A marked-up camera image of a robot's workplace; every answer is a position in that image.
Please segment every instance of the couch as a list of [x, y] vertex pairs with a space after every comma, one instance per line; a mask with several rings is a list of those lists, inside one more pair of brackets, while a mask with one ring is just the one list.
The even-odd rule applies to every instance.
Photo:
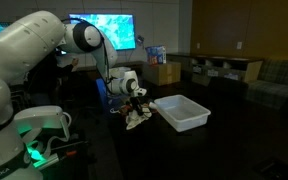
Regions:
[[288, 99], [288, 60], [264, 60], [246, 99], [279, 110]]

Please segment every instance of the blue box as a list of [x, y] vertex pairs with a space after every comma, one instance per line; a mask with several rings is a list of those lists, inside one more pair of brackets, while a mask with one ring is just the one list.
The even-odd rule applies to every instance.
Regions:
[[166, 63], [166, 48], [165, 46], [150, 46], [145, 48], [147, 53], [147, 62], [150, 65]]

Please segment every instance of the white plastic bin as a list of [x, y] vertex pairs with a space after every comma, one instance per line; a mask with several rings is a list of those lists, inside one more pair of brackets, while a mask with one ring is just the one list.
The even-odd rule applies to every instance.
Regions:
[[156, 99], [157, 111], [177, 131], [182, 132], [206, 124], [211, 111], [183, 95]]

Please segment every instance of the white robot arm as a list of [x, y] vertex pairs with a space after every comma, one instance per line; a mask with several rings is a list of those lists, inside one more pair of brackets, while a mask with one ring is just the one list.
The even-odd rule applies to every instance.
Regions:
[[[0, 179], [43, 179], [32, 166], [16, 121], [13, 121], [7, 84], [32, 69], [58, 46], [67, 52], [91, 52], [107, 87], [113, 87], [109, 85], [114, 82], [109, 69], [115, 64], [117, 53], [105, 34], [90, 24], [63, 24], [52, 13], [39, 11], [0, 32]], [[128, 78], [133, 77], [136, 78], [136, 74], [125, 75], [119, 82], [125, 81], [127, 85]], [[131, 83], [131, 89], [126, 88], [128, 91], [124, 91], [125, 88], [123, 91], [112, 88], [111, 91], [131, 93], [138, 88], [136, 83]]]

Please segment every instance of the white container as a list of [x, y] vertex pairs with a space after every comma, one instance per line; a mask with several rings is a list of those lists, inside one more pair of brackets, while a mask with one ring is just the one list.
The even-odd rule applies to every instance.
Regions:
[[183, 95], [156, 99], [157, 111], [177, 131], [182, 132], [206, 124], [211, 112]]

